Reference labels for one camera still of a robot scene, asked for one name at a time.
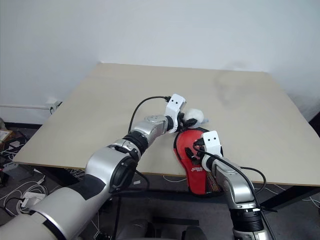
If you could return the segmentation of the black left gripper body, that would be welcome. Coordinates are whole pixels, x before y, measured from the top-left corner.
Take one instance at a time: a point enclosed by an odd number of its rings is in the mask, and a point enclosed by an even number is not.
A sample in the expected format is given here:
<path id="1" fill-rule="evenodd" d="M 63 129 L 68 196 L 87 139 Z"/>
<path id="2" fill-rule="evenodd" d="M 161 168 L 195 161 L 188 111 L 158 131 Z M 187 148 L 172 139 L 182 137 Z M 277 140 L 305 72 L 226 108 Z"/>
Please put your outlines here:
<path id="1" fill-rule="evenodd" d="M 178 131 L 183 131 L 184 129 L 187 129 L 191 122 L 190 119 L 184 119 L 185 114 L 183 112 L 179 112 L 178 117 L 177 117 L 177 121 L 178 121 L 178 127 L 177 130 Z"/>

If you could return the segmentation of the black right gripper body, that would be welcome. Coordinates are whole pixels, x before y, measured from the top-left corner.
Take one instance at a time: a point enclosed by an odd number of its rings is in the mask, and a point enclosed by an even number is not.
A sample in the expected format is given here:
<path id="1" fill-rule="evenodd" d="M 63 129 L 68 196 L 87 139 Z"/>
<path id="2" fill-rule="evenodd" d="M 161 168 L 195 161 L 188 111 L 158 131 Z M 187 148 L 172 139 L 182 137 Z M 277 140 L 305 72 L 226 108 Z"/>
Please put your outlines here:
<path id="1" fill-rule="evenodd" d="M 193 143 L 193 149 L 196 151 L 196 155 L 198 157 L 203 157 L 205 155 L 204 146 L 205 146 L 205 142 L 203 138 L 199 138 Z"/>

